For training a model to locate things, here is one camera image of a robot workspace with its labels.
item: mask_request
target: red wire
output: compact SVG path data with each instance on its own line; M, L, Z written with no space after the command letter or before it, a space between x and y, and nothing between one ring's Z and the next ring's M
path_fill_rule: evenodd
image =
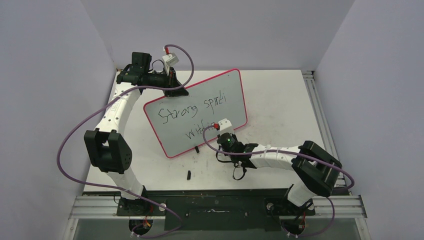
M306 218L306 212L303 212L303 218L302 218L302 221L299 223L299 225L301 225L305 221L305 218Z
M153 213L153 206L152 205L150 205L150 212ZM143 220L143 225L144 224L147 224L147 214L146 214L146 216L144 217L144 220Z

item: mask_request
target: glass panel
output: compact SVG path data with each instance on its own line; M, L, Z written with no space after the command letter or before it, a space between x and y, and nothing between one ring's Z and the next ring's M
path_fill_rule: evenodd
M313 233L324 228L329 219L306 219L306 229L304 233ZM165 220L155 220L153 228L148 235L155 235L163 232ZM177 231L163 236L162 240L180 239L202 239L202 240L281 240L285 239L284 231L265 232L262 229L251 229L246 231ZM130 238L127 219L80 219L75 231L74 240L134 240ZM334 224L324 233L302 238L305 240L359 240L360 235L355 223L355 219L339 218L334 220Z

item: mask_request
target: red whiteboard frame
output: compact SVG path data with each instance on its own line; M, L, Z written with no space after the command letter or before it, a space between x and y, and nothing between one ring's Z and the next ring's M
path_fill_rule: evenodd
M241 125L241 126L238 126L238 127L234 128L234 130L236 130L236 129L239 129L239 128L241 128L241 127L244 127L244 126L248 123L248 112L247 112L247 108L246 108L245 91L243 90L243 84L242 84L242 74L240 73L240 70L239 70L239 69L237 69L237 68L233 68L233 69L230 69L230 70L224 71L224 72L222 72L222 73L220 73L220 74L218 74L218 75L211 76L211 77L209 77L209 78L207 78L207 79L205 79L205 80L202 80L202 81L196 82L196 83L194 83L193 85L187 86L187 87L185 87L185 88L186 88L186 89L189 89L189 88L191 88L191 87L194 87L194 86L196 86L196 85L202 84L202 83L204 83L204 82L206 82L206 81L212 80L212 79L214 79L214 78L216 78L216 77L219 77L219 76L221 76L221 75L227 74L227 73L232 72L232 71L237 71L237 72L238 72L238 76L239 76L239 78L240 78L241 95L243 96L244 114L246 115L246 122L245 122L243 125ZM147 117L147 120L148 120L148 122L149 122L149 124L150 124L151 128L153 129L154 135L156 135L156 138L157 138L157 140L159 141L160 147L162 148L163 152L165 153L165 156L166 156L167 158L169 158L169 159L173 159L173 158L178 157L178 156L180 156L180 155L182 155L182 154L185 154L185 153L187 153L187 152L189 152L189 151L192 151L192 150L193 150L193 149L195 149L195 148L194 148L194 147L193 147L193 148L190 148L190 149L188 149L188 150L186 150L186 151L183 151L183 152L181 152L181 153L179 153L179 154L177 154L177 155L175 155L175 156L168 156L167 152L165 151L164 146L162 145L161 140L159 139L158 134L156 133L155 128L153 127L152 121L150 120L149 115L148 115L148 114L147 114L147 112L146 112L146 106L147 106L148 104L154 103L154 102L156 102L156 101L158 101L158 100L161 100L161 99L163 99L163 98L165 98L165 96L161 96L161 97L159 97L159 98L156 98L156 99L154 99L154 100L151 100L151 101L146 102L146 103L144 104L144 106L143 106L143 111L144 111L144 114L145 114L145 115L146 115L146 117ZM208 142L213 141L213 140L215 140L215 139L217 139L217 137L212 138L212 139L211 139L211 140L209 140Z

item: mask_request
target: cable tie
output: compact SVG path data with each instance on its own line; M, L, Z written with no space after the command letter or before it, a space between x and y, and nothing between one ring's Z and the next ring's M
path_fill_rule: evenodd
M116 96L117 98L120 98L120 99L122 99L122 100L126 100L126 101L128 101L128 98L127 97L124 97L124 96L121 96L121 95L118 95L118 96Z
M267 156L267 151L271 148L271 145L266 145L265 146L265 150L263 150L263 158L265 158Z
M128 193L128 192L131 192L131 190L130 189L125 189L125 190L121 190L122 192L125 192L125 193L127 193L127 194L130 194L130 193Z
M282 147L277 147L277 151L275 152L275 160L278 160L278 151L280 151Z

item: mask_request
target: white connector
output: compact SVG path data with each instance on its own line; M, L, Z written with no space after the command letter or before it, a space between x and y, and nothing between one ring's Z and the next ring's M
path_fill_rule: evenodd
M165 64L165 70L168 74L170 73L170 67L173 67L179 61L177 55L175 55L175 53L173 52L170 52L169 54L163 56L162 60Z
M234 128L230 120L224 118L221 121L218 121L219 124L219 134L223 135L225 133L234 134Z

